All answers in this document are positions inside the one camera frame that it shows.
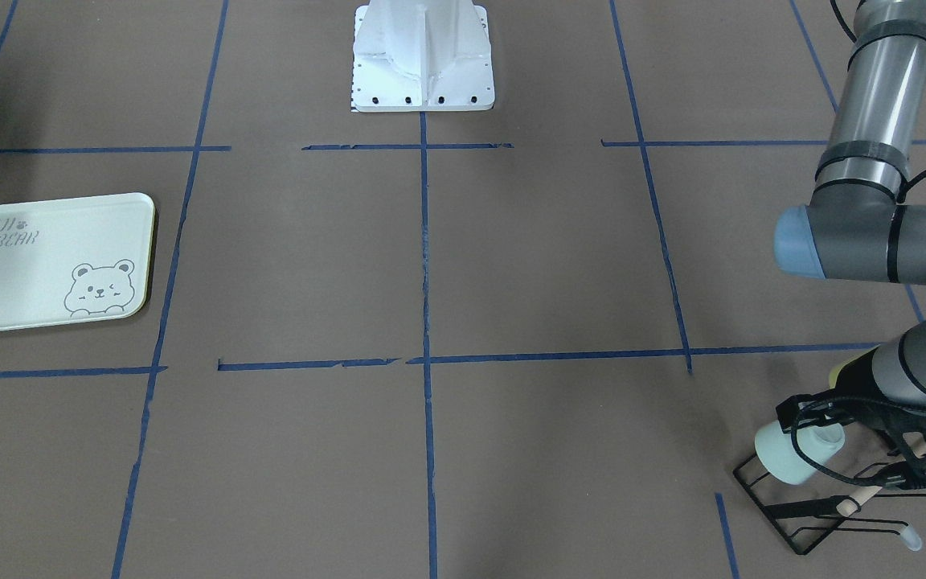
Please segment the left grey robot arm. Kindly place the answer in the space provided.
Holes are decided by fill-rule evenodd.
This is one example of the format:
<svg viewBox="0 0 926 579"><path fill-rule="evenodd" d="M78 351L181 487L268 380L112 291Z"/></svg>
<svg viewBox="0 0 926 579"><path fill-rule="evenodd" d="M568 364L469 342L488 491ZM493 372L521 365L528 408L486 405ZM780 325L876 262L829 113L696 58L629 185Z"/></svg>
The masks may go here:
<svg viewBox="0 0 926 579"><path fill-rule="evenodd" d="M926 205L908 204L921 181L910 147L926 85L926 1L863 1L830 139L806 205L776 224L779 268L801 277L926 285ZM857 487L926 488L926 319L849 360L830 388L776 407L794 457ZM866 426L903 461L850 478L809 458L811 426Z"/></svg>

